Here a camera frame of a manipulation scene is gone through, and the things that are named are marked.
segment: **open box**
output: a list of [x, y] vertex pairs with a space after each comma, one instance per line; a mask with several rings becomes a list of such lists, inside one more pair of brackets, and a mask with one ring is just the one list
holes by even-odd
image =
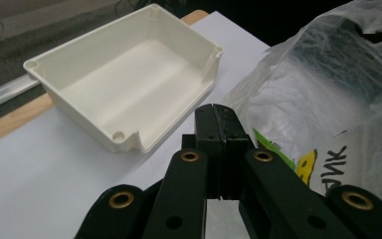
[[222, 48], [156, 4], [24, 63], [110, 151], [150, 151], [214, 85]]

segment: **plastic bag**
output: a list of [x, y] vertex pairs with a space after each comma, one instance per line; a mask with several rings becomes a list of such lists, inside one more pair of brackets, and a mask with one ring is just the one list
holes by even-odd
[[277, 145], [311, 189], [352, 184], [382, 199], [382, 39], [362, 36], [380, 32], [382, 0], [324, 13], [271, 47], [222, 104], [254, 141]]

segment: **white table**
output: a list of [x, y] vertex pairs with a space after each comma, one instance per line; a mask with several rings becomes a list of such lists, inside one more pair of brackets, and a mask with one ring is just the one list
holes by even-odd
[[[218, 104], [268, 46], [218, 12], [192, 28], [225, 50], [216, 86], [201, 103]], [[73, 238], [106, 189], [118, 184], [145, 189], [161, 179], [193, 125], [190, 113], [156, 149], [142, 154], [106, 151], [56, 108], [31, 120], [0, 139], [0, 239]], [[209, 201], [206, 238], [248, 237], [236, 205]], [[230, 212], [235, 217], [225, 215]]]

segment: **bolt hole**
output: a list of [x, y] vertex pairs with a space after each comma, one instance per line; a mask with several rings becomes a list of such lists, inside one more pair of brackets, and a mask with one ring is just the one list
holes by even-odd
[[306, 221], [313, 227], [317, 229], [325, 229], [326, 224], [323, 221], [323, 219], [317, 217], [317, 216], [309, 216]]
[[272, 161], [273, 160], [272, 155], [269, 152], [267, 152], [267, 151], [256, 151], [254, 153], [254, 158], [256, 160], [264, 161], [264, 162], [268, 162], [268, 161]]
[[125, 140], [125, 135], [123, 134], [123, 132], [121, 131], [116, 131], [113, 135], [112, 135], [112, 139], [113, 141], [115, 142], [123, 142]]
[[347, 204], [361, 210], [371, 210], [374, 207], [373, 202], [368, 197], [355, 191], [342, 192], [342, 198]]
[[200, 156], [196, 152], [184, 152], [181, 154], [181, 158], [184, 161], [195, 161], [199, 158]]
[[109, 200], [109, 206], [115, 209], [129, 206], [134, 200], [134, 195], [127, 191], [114, 194]]
[[166, 220], [166, 226], [172, 230], [178, 229], [182, 226], [182, 219], [178, 216], [169, 217]]

